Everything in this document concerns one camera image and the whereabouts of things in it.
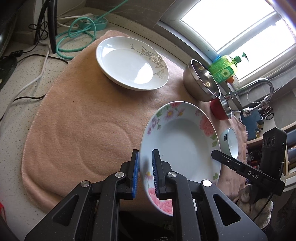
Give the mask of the white gloved right hand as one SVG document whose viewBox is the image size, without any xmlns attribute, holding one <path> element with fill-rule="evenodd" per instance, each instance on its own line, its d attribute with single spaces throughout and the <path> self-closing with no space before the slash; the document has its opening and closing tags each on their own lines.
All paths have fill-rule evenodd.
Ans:
<svg viewBox="0 0 296 241">
<path fill-rule="evenodd" d="M 239 199 L 237 201 L 237 206 L 251 219 L 256 225 L 263 229 L 268 226 L 271 220 L 271 212 L 273 210 L 274 204 L 270 200 L 265 208 L 262 210 L 263 206 L 266 204 L 268 198 L 262 198 L 257 200 L 255 203 L 251 202 L 251 198 L 255 196 L 253 192 L 253 185 L 249 184 L 244 187 L 239 192 Z"/>
</svg>

